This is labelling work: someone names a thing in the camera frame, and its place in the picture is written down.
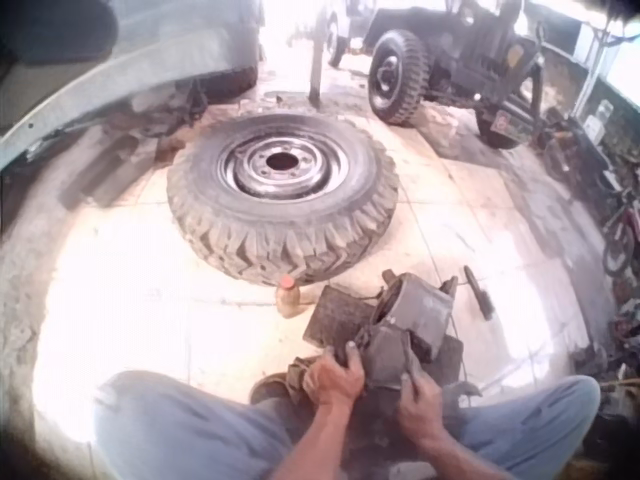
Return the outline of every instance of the person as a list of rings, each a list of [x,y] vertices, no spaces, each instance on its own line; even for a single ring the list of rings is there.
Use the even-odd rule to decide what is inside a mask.
[[[123,372],[97,397],[97,449],[121,480],[339,478],[347,424],[365,383],[352,342],[346,352],[346,368],[327,350],[308,370],[304,389],[315,416],[295,446],[276,399],[241,405],[159,374]],[[599,406],[597,382],[569,377],[519,399],[461,409],[463,427],[453,438],[443,426],[440,388],[418,370],[403,375],[397,418],[442,479],[552,479]]]

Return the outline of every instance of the bottle cap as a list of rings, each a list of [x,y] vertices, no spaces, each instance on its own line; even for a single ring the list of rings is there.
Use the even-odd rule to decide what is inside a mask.
[[[284,288],[285,290],[291,290],[296,286],[296,281],[293,279],[291,275],[283,275],[280,279],[280,288]]]

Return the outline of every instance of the man's right hand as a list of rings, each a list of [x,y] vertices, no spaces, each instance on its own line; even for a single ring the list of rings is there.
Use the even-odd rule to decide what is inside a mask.
[[[418,366],[411,374],[402,375],[398,422],[404,434],[418,446],[449,436],[442,424],[442,390]]]

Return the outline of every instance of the jeans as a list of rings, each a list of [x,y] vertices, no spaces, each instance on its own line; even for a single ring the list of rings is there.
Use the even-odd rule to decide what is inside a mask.
[[[124,372],[96,402],[96,446],[120,480],[261,479],[291,451],[275,411],[214,397],[171,378]],[[552,479],[586,434],[598,384],[569,377],[500,404],[461,409],[457,440],[522,479]]]

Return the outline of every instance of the hand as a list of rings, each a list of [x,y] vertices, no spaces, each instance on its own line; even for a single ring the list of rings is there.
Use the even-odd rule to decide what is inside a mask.
[[[420,366],[402,375],[398,422],[416,445],[448,436],[442,424],[442,390]]]
[[[364,368],[355,343],[346,346],[348,368],[342,368],[328,347],[304,376],[303,387],[318,406],[353,407],[364,388]]]

